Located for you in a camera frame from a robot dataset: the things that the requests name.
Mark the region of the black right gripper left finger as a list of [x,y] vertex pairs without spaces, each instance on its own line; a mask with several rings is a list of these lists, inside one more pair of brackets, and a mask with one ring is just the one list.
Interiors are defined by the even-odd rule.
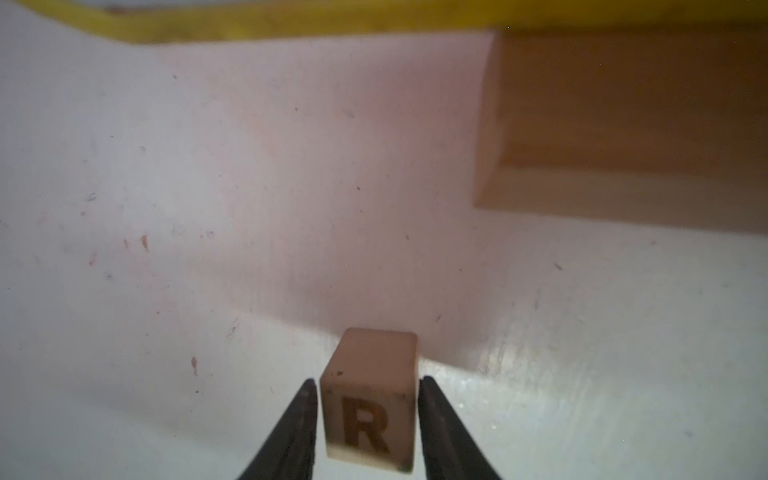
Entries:
[[314,379],[303,382],[239,480],[310,480],[317,437]]

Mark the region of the wooden block letter R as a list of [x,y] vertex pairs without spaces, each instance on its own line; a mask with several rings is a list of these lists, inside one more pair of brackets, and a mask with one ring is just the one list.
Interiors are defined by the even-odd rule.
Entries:
[[418,337],[349,328],[321,378],[330,458],[411,473],[418,393]]

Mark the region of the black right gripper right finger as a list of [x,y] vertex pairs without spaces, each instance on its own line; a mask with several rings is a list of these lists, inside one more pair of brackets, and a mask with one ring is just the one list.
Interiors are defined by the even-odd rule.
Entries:
[[501,480],[431,376],[420,380],[418,415],[427,479]]

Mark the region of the wooden whiteboard stand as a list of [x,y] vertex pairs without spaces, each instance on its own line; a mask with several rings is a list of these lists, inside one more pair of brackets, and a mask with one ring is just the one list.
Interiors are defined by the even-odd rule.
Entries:
[[473,202],[765,233],[766,30],[497,35]]

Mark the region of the whiteboard with RED text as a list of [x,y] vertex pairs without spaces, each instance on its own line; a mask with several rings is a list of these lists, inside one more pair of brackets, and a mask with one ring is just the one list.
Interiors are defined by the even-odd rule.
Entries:
[[26,1],[76,30],[168,44],[504,30],[514,33],[761,25],[764,1]]

